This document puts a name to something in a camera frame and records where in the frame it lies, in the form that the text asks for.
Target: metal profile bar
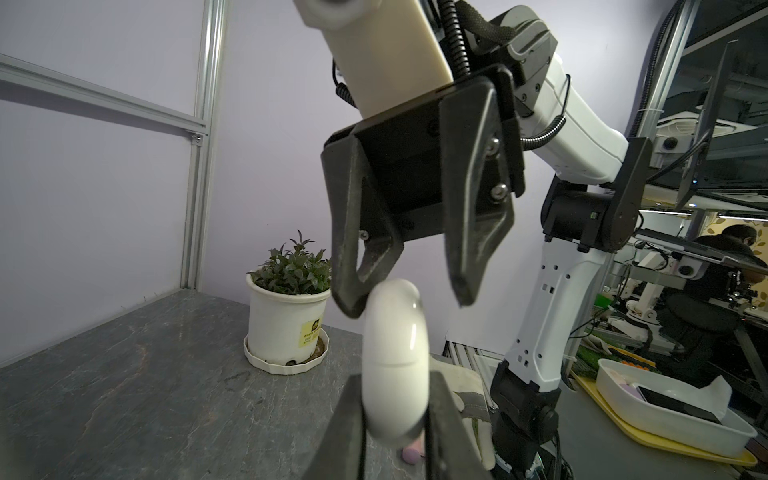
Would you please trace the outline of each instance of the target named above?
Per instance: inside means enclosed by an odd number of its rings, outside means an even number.
[[[733,334],[736,336],[736,340],[739,341],[739,345],[744,352],[746,361],[750,364],[752,373],[755,375],[755,380],[757,380],[757,385],[760,386],[760,391],[764,396],[768,395],[768,372],[763,364],[763,360],[760,359],[760,354],[757,352],[755,344],[752,343],[750,334],[746,332],[744,325],[735,329]]]
[[[195,114],[211,126],[214,115],[221,46],[223,41],[226,0],[207,0],[200,40],[200,66],[197,77]],[[203,239],[207,223],[207,200],[210,159],[213,142],[212,129],[192,149],[189,185],[187,190],[187,218],[184,231],[184,253],[181,264],[181,287],[196,289],[200,285],[200,265]]]
[[[643,120],[637,129],[638,137],[647,137],[653,140],[656,137],[656,125],[659,123],[661,108],[667,101],[672,79],[680,64],[680,57],[683,56],[685,42],[690,35],[690,29],[694,26],[696,12],[699,10],[701,0],[686,0],[680,7],[680,14],[670,30],[669,46],[664,52],[664,56],[659,59],[660,68],[654,80],[653,89],[648,97],[648,105],[643,112]]]
[[[209,132],[209,122],[203,118],[196,118],[172,108],[153,104],[2,54],[0,54],[0,81],[46,91],[59,97],[120,111],[188,131],[201,134],[208,134]]]
[[[728,35],[734,33],[737,30],[740,30],[741,28],[746,27],[747,25],[757,22],[761,18],[768,15],[768,7],[763,8],[762,10],[758,10],[757,12],[754,12],[752,15],[748,17],[744,17],[738,22],[734,22],[727,27],[723,28],[722,30],[714,32],[712,35],[703,38],[690,47],[687,47],[685,50],[683,50],[683,55],[688,55],[692,51],[696,51],[699,48],[706,47],[710,43],[713,43],[715,41],[720,40],[723,37],[727,37]]]
[[[467,369],[472,369],[472,364],[467,356],[467,346],[461,343],[456,344],[456,353],[458,354],[458,364]]]
[[[491,405],[493,402],[491,400],[491,384],[490,383],[488,385],[485,384],[485,377],[483,376],[483,373],[485,370],[483,370],[480,367],[480,365],[482,364],[482,361],[479,362],[477,360],[477,357],[479,356],[477,353],[477,349],[473,347],[469,347],[467,354],[469,358],[469,364],[472,366],[472,370],[477,372],[480,375],[480,380],[482,380],[482,390],[483,390],[483,395],[485,395],[485,402],[488,405]],[[493,382],[493,375],[490,376],[490,379],[491,379],[491,382]]]

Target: yellow label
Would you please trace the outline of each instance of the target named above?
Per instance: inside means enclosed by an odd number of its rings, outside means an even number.
[[[320,325],[323,323],[323,318],[320,317],[317,320],[310,320],[301,326],[301,337],[299,338],[299,348],[307,346],[312,343],[320,333]]]

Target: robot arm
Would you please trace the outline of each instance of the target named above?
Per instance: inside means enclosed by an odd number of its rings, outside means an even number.
[[[405,241],[439,233],[456,299],[474,303],[514,223],[511,193],[525,191],[523,150],[536,150],[556,173],[541,212],[540,275],[491,392],[501,412],[497,452],[524,472],[557,431],[569,332],[591,306],[606,260],[634,230],[650,141],[628,141],[594,114],[528,7],[486,22],[449,0],[294,2],[322,31],[362,115],[322,155],[331,290],[346,315],[362,313]],[[609,190],[589,193],[587,185]],[[360,268],[358,237],[366,245]],[[429,431],[429,411],[426,418]]]

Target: yellow tray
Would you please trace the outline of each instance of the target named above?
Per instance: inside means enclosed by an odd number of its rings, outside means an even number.
[[[600,406],[601,409],[614,421],[614,423],[621,429],[624,434],[635,442],[651,447],[653,449],[666,450],[667,452],[679,453],[680,455],[688,455],[689,457],[703,458],[704,460],[711,460],[712,462],[728,463],[731,465],[742,465],[745,467],[751,467],[757,465],[757,458],[749,451],[744,449],[736,458],[723,457],[704,450],[695,449],[688,445],[684,445],[674,440],[669,440],[653,433],[645,432],[644,430],[636,429],[632,425],[622,420],[616,412],[611,409],[603,396],[598,391],[598,386],[594,380],[585,379],[580,376],[574,376],[576,381],[581,385],[590,397]]]

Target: person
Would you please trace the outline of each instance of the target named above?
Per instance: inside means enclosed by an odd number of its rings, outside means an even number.
[[[694,240],[707,247],[716,248],[726,253],[733,253],[752,263],[766,266],[766,263],[757,258],[751,246],[757,240],[757,230],[749,225],[731,225],[720,235],[704,235]],[[709,298],[721,298],[728,292],[730,270],[720,265],[709,265],[707,271],[698,280],[688,280],[684,292],[694,298],[707,301]],[[750,270],[742,271],[742,278],[748,283],[760,283],[765,279],[761,273]]]

